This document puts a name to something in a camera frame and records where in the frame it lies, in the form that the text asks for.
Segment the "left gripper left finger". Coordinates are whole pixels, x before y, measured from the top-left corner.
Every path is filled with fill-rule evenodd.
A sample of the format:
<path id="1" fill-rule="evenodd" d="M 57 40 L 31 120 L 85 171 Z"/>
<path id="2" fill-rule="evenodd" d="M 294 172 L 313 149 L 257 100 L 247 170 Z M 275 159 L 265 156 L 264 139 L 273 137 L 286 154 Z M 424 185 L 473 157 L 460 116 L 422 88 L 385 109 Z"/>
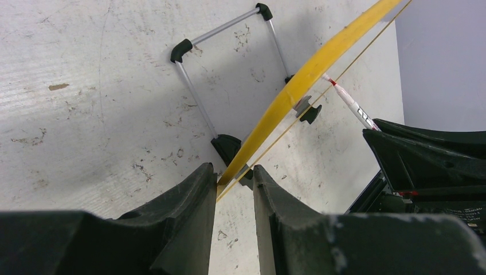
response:
<path id="1" fill-rule="evenodd" d="M 151 201 L 104 219 L 1 212 L 2 274 L 207 274 L 217 175 L 204 163 Z"/>

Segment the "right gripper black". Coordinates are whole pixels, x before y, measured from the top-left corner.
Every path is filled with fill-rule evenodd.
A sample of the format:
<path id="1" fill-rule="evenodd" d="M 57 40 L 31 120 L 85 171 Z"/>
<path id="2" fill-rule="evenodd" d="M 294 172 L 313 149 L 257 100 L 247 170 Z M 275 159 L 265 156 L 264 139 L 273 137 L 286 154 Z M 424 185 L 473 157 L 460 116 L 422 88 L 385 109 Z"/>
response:
<path id="1" fill-rule="evenodd" d="M 391 190 L 392 186 L 394 191 L 484 192 L 485 131 L 435 131 L 373 121 L 382 132 L 364 129 L 363 137 L 382 171 L 347 212 L 448 214 L 485 237 L 484 194 L 478 201 L 424 202 L 419 197 L 404 200 Z"/>

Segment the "yellow framed whiteboard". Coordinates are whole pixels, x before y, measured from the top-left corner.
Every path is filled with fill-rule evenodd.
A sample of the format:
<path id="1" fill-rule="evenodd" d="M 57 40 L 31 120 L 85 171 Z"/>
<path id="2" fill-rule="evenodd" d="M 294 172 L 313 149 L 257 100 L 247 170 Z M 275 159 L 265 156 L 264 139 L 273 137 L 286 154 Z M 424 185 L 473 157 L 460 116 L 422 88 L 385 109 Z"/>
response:
<path id="1" fill-rule="evenodd" d="M 237 173 L 241 171 L 247 161 L 255 154 L 282 119 L 285 118 L 298 99 L 302 98 L 343 54 L 354 46 L 380 20 L 400 6 L 401 9 L 389 21 L 389 23 L 392 23 L 410 3 L 410 1 L 378 1 L 330 38 L 297 71 L 290 82 L 272 101 L 229 167 L 222 174 L 217 183 L 217 202 L 234 186 L 234 184 L 230 184 L 231 180 L 234 179 L 237 182 L 242 178 L 242 176 L 237 177 Z"/>

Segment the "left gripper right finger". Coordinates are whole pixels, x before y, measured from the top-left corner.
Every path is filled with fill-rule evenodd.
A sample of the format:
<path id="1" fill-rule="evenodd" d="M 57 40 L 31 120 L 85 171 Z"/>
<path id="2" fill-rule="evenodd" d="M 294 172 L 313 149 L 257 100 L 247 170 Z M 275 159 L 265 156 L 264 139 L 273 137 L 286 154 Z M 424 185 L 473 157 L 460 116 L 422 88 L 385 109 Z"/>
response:
<path id="1" fill-rule="evenodd" d="M 484 274 L 485 247 L 443 214 L 322 214 L 253 169 L 261 274 Z"/>

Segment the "red whiteboard marker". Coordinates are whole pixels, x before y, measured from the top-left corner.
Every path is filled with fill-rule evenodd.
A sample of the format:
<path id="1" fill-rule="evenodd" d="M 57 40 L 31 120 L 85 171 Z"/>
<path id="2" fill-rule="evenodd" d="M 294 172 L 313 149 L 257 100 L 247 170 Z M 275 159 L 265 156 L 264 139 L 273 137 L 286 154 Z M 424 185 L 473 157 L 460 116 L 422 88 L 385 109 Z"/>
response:
<path id="1" fill-rule="evenodd" d="M 332 84 L 338 96 L 344 101 L 353 115 L 364 125 L 366 129 L 380 131 L 372 118 L 361 108 L 361 106 L 350 96 L 350 94 L 336 83 L 328 74 L 324 73 L 323 78 Z"/>

